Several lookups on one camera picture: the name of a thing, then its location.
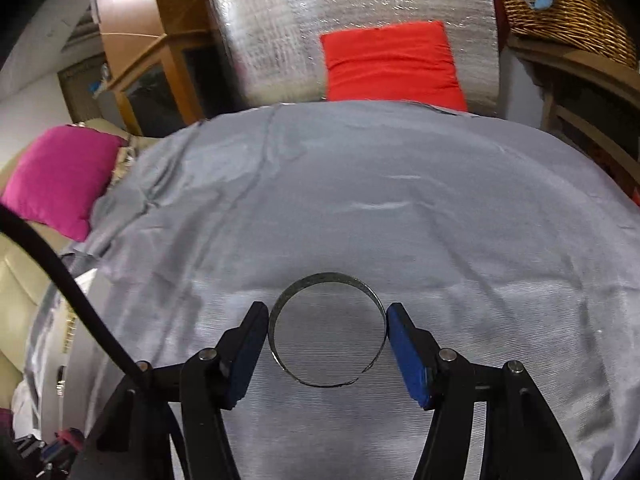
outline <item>gray cloth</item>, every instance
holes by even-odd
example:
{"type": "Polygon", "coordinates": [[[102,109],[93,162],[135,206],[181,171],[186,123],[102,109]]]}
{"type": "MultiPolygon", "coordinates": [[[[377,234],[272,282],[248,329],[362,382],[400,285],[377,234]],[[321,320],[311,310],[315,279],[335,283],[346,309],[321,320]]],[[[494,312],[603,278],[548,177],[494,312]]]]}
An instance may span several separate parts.
{"type": "MultiPolygon", "coordinates": [[[[92,224],[77,249],[113,280],[104,320],[136,360],[183,361],[252,301],[335,270],[472,362],[523,361],[585,478],[612,478],[638,441],[638,208],[539,130],[409,103],[257,108],[148,150],[92,224]]],[[[310,288],[285,307],[276,342],[294,371],[340,380],[375,354],[382,320],[358,294],[310,288]]],[[[295,383],[264,348],[224,419],[243,478],[383,479],[412,477],[431,415],[389,346],[333,390],[295,383]]]]}

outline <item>pink pillow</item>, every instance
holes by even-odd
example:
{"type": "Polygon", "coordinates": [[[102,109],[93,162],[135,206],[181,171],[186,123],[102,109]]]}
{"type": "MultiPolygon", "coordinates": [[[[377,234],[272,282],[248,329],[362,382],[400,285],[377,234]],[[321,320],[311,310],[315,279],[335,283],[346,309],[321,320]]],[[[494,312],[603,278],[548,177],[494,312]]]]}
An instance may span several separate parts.
{"type": "Polygon", "coordinates": [[[2,204],[18,216],[84,241],[94,202],[109,183],[123,139],[82,126],[56,126],[21,156],[2,204]]]}

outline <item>metal band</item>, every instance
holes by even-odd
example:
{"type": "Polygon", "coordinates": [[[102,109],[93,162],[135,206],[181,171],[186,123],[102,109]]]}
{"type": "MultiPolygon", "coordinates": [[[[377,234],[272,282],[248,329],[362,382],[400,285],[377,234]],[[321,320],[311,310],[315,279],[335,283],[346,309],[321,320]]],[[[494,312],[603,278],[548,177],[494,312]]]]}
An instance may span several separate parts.
{"type": "Polygon", "coordinates": [[[371,288],[368,285],[361,282],[359,279],[354,278],[353,276],[342,274],[341,272],[319,272],[318,274],[312,274],[311,276],[307,276],[306,278],[297,280],[296,282],[289,285],[282,294],[280,294],[280,297],[276,300],[275,305],[273,305],[271,315],[269,316],[269,329],[267,331],[267,336],[269,338],[269,346],[271,347],[271,353],[273,354],[274,359],[276,359],[276,362],[280,365],[280,367],[287,374],[293,377],[297,382],[299,382],[300,384],[304,384],[305,386],[312,386],[315,388],[339,388],[340,386],[347,386],[348,384],[353,384],[355,381],[357,381],[364,372],[369,370],[374,365],[374,363],[378,360],[378,357],[380,357],[380,354],[382,353],[382,349],[385,347],[385,342],[386,342],[385,309],[382,306],[382,303],[380,302],[378,297],[376,296],[376,293],[373,292],[373,290],[371,290],[371,288]],[[371,301],[373,301],[373,303],[375,303],[376,307],[380,311],[380,315],[382,316],[383,322],[385,324],[385,331],[382,336],[382,344],[380,345],[380,349],[378,350],[378,353],[375,355],[373,360],[367,366],[365,366],[364,370],[361,371],[355,378],[353,378],[350,381],[346,381],[338,384],[314,384],[314,383],[308,383],[307,381],[303,381],[302,379],[300,379],[299,377],[296,377],[293,373],[291,373],[291,371],[285,366],[276,348],[274,332],[276,329],[276,322],[278,320],[278,316],[280,315],[280,311],[285,306],[287,301],[293,298],[293,296],[295,296],[301,290],[305,288],[309,288],[312,285],[317,285],[318,283],[343,283],[345,285],[354,286],[358,290],[361,290],[371,298],[371,301]]]}

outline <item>black wire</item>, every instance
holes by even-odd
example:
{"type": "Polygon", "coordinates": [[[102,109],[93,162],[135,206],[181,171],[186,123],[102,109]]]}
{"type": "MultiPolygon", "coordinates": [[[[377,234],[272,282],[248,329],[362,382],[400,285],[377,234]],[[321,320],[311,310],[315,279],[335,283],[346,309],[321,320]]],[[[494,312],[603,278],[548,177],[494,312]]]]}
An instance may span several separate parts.
{"type": "MultiPolygon", "coordinates": [[[[102,347],[114,364],[128,376],[148,399],[155,400],[155,396],[146,384],[142,370],[138,368],[125,349],[114,338],[104,325],[100,316],[89,303],[76,280],[62,264],[57,254],[27,222],[16,216],[12,211],[0,204],[0,232],[5,234],[23,250],[47,273],[73,308],[76,315],[86,329],[102,347]]],[[[184,439],[174,412],[166,402],[162,403],[162,411],[166,417],[169,432],[174,441],[175,451],[180,460],[185,480],[189,480],[189,467],[186,457],[184,439]]]]}

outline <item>red pillow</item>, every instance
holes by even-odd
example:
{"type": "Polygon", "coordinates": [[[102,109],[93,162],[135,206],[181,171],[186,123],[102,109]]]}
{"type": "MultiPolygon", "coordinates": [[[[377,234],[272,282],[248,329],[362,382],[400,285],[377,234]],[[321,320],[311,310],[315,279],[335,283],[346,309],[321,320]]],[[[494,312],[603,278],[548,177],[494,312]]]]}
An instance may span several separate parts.
{"type": "Polygon", "coordinates": [[[466,112],[442,22],[323,34],[327,99],[418,101],[466,112]]]}

